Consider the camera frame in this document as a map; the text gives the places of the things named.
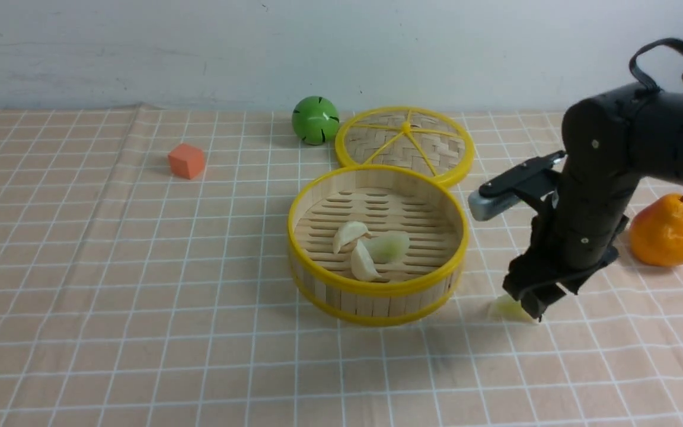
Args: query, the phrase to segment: bamboo steamer lid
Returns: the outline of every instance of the bamboo steamer lid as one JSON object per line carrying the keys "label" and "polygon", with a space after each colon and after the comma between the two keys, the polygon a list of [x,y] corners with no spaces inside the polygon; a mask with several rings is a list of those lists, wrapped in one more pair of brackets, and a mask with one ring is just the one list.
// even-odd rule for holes
{"label": "bamboo steamer lid", "polygon": [[342,167],[385,164],[452,187],[470,172],[471,135],[444,114],[408,106],[372,109],[349,119],[336,135]]}

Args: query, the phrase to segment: yellow rim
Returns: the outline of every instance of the yellow rim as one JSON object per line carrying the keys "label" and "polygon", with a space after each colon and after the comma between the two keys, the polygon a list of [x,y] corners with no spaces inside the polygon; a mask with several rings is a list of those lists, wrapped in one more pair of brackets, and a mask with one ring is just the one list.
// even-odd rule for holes
{"label": "yellow rim", "polygon": [[[390,113],[391,111],[403,110],[407,111],[407,119],[401,128],[383,125],[357,124],[358,122],[360,122],[361,119],[364,119],[368,116],[372,116],[373,114]],[[412,117],[413,113],[420,113],[424,114],[425,116],[435,117],[447,124],[450,124],[453,128],[457,129],[458,132],[450,133],[436,129],[412,129],[412,127],[410,127],[410,117]],[[351,128],[385,129],[391,130],[392,132],[398,132],[395,135],[395,137],[388,140],[387,143],[384,143],[383,146],[381,146],[379,149],[376,150],[375,153],[368,157],[368,159],[366,159],[365,162],[362,163],[363,165],[371,164],[371,161],[374,159],[374,157],[378,156],[383,151],[383,149],[385,149],[387,146],[390,146],[390,144],[394,143],[395,140],[398,140],[402,137],[407,138],[407,140],[409,140],[410,143],[413,144],[413,146],[415,146],[415,149],[418,150],[420,155],[423,157],[423,160],[426,162],[426,165],[429,167],[429,170],[431,170],[431,173],[433,173],[434,175],[433,177],[425,176],[425,178],[436,181],[437,183],[441,184],[441,186],[452,187],[461,180],[463,180],[463,178],[465,178],[465,176],[469,172],[471,172],[471,167],[474,163],[474,140],[471,138],[471,134],[468,133],[463,126],[459,125],[454,120],[450,119],[444,114],[437,113],[436,111],[431,111],[429,109],[411,106],[388,106],[378,109],[371,109],[368,111],[364,111],[363,113],[357,114],[357,116],[347,120],[340,127],[339,131],[336,133],[336,140],[334,141],[334,150],[336,151],[336,160],[338,160],[341,167],[355,167],[356,165],[360,165],[360,163],[356,162],[354,159],[352,159],[352,157],[350,157],[349,153],[347,153],[347,146],[345,146],[344,144],[344,139],[347,136],[347,132],[349,132],[349,129]],[[426,157],[425,153],[423,153],[423,149],[420,147],[420,144],[418,144],[417,141],[415,141],[413,133],[434,133],[435,135],[445,135],[461,138],[463,141],[465,141],[465,155],[460,160],[460,162],[458,162],[458,165],[456,165],[456,167],[452,168],[446,173],[442,173],[441,175],[439,175],[436,172],[436,168],[431,163],[429,158]]]}
{"label": "yellow rim", "polygon": [[[455,251],[455,254],[453,254],[452,257],[444,265],[442,265],[442,267],[439,267],[428,274],[420,276],[419,278],[410,279],[409,281],[395,283],[368,283],[355,281],[354,279],[345,278],[344,276],[340,276],[339,274],[325,270],[325,268],[320,267],[320,265],[315,264],[315,262],[309,259],[309,256],[304,253],[304,250],[296,241],[295,232],[293,231],[292,227],[292,219],[296,215],[296,206],[298,205],[299,200],[301,200],[307,192],[312,191],[312,189],[317,186],[317,184],[320,184],[321,181],[341,173],[349,173],[355,170],[390,170],[396,173],[404,173],[414,177],[415,179],[423,179],[424,181],[433,184],[434,189],[442,192],[442,194],[448,198],[450,203],[455,205],[458,214],[460,215],[463,238],[460,239],[460,245]],[[287,229],[289,236],[289,248],[299,259],[299,262],[301,262],[302,266],[306,270],[311,271],[311,273],[317,278],[322,279],[323,282],[330,284],[330,286],[336,287],[336,289],[344,290],[350,294],[369,295],[369,297],[401,297],[402,295],[414,294],[415,292],[420,292],[421,290],[431,287],[434,283],[436,283],[436,281],[441,281],[441,279],[444,279],[450,275],[452,271],[455,270],[455,268],[457,268],[461,262],[463,262],[463,257],[465,255],[469,239],[467,217],[465,216],[464,211],[460,208],[460,203],[458,200],[446,189],[446,187],[442,187],[439,184],[424,178],[423,175],[420,175],[419,173],[406,170],[406,168],[393,167],[392,165],[356,165],[355,167],[338,168],[338,170],[333,170],[323,176],[320,176],[320,178],[314,179],[314,181],[305,186],[304,189],[299,192],[299,195],[292,202],[292,207],[289,209]]]}
{"label": "yellow rim", "polygon": [[372,327],[398,326],[401,324],[406,324],[412,321],[423,319],[429,314],[434,313],[434,311],[442,308],[442,306],[445,305],[450,298],[452,298],[452,294],[455,293],[455,290],[458,289],[458,286],[460,286],[460,278],[458,278],[455,282],[453,282],[452,287],[448,290],[446,294],[442,295],[442,297],[437,299],[436,302],[421,308],[420,311],[416,311],[415,313],[405,314],[404,316],[395,316],[391,318],[368,318],[364,316],[356,316],[355,314],[347,313],[347,311],[342,311],[338,308],[333,308],[330,305],[319,300],[315,297],[315,295],[310,294],[307,291],[307,289],[304,289],[304,286],[301,285],[301,281],[296,275],[296,271],[293,269],[293,265],[289,265],[289,268],[292,269],[292,277],[293,281],[295,281],[296,289],[299,290],[300,294],[302,294],[303,297],[307,298],[307,300],[310,301],[312,305],[314,305],[317,308],[320,308],[326,314],[328,314],[329,316],[333,316],[334,318],[339,318],[343,321],[348,321],[351,323]]}

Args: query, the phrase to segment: small yellow object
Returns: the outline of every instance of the small yellow object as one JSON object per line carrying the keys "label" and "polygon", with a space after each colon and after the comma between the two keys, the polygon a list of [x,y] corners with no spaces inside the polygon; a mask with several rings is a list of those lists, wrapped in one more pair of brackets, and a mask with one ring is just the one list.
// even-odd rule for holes
{"label": "small yellow object", "polygon": [[489,306],[486,317],[490,321],[512,321],[521,323],[537,323],[536,319],[529,316],[521,307],[520,301],[515,301],[508,294],[499,295]]}

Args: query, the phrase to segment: white wall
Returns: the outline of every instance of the white wall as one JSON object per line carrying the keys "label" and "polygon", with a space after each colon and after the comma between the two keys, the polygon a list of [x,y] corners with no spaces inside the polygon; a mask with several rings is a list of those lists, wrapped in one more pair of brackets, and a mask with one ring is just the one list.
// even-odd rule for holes
{"label": "white wall", "polygon": [[683,0],[0,0],[0,107],[562,108],[664,36]]}

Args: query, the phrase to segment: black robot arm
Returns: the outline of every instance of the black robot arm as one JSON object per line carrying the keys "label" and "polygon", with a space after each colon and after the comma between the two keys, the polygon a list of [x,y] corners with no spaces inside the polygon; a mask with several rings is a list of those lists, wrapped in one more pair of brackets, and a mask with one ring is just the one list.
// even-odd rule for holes
{"label": "black robot arm", "polygon": [[[618,259],[615,238],[640,180],[683,186],[683,94],[667,93],[637,66],[637,57],[683,41],[662,39],[629,62],[636,83],[576,103],[563,116],[564,151],[535,157],[482,184],[468,198],[476,221],[525,202],[536,211],[531,240],[510,262],[502,288],[534,318],[578,294],[596,271]],[[566,160],[561,172],[553,165]]]}

